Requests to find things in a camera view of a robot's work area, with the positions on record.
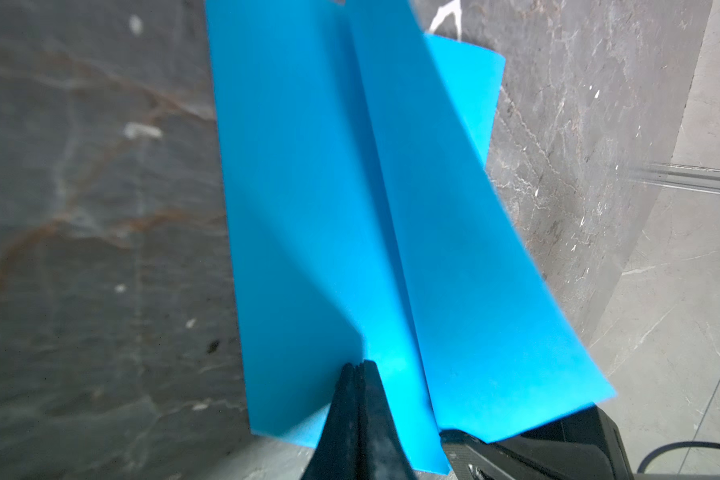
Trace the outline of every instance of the folded blue paper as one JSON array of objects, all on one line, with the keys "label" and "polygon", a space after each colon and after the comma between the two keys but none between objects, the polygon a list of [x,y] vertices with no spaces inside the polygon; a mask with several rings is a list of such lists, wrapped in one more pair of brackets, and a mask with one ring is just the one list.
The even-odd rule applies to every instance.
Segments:
[{"label": "folded blue paper", "polygon": [[483,166],[504,59],[405,0],[208,16],[251,430],[314,447],[342,365],[374,360],[412,466],[614,394]]}]

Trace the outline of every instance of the black cable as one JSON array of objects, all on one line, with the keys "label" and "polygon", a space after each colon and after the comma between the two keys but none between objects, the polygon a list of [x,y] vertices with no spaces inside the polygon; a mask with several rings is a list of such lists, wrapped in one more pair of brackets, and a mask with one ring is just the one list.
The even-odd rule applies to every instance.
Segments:
[{"label": "black cable", "polygon": [[675,443],[668,443],[664,445],[663,447],[658,447],[656,450],[653,450],[651,453],[646,455],[645,458],[643,458],[643,461],[640,462],[640,466],[637,467],[637,473],[645,473],[646,468],[648,468],[648,464],[650,464],[653,460],[656,459],[656,457],[667,453],[670,450],[677,450],[678,448],[715,448],[717,450],[720,450],[720,443],[717,442],[675,442]]}]

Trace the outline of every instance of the gray marble wall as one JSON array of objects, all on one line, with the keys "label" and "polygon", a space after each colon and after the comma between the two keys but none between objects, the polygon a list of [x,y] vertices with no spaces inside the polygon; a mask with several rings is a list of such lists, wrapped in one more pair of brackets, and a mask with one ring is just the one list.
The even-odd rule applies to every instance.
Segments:
[{"label": "gray marble wall", "polygon": [[[588,338],[655,197],[624,173],[670,159],[710,4],[521,3],[459,4],[508,60],[488,173]],[[414,4],[427,27],[445,2]],[[0,479],[306,464],[248,433],[207,55],[200,0],[0,0]]]}]

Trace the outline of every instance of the gray floor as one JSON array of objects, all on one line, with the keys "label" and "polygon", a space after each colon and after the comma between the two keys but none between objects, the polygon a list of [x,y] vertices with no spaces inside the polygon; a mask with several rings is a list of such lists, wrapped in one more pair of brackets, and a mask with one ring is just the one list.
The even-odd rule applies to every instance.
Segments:
[{"label": "gray floor", "polygon": [[[720,168],[719,1],[673,162]],[[661,191],[590,350],[620,393],[603,408],[633,468],[668,442],[720,442],[720,196]],[[720,452],[667,453],[649,472],[720,475]]]}]

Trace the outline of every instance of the black device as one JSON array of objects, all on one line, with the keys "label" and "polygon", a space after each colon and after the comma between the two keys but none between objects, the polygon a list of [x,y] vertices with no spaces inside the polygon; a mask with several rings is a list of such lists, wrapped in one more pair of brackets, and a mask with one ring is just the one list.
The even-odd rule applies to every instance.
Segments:
[{"label": "black device", "polygon": [[[487,444],[441,433],[458,480],[633,480],[619,429],[596,406]],[[415,480],[376,364],[347,364],[302,480]]]}]

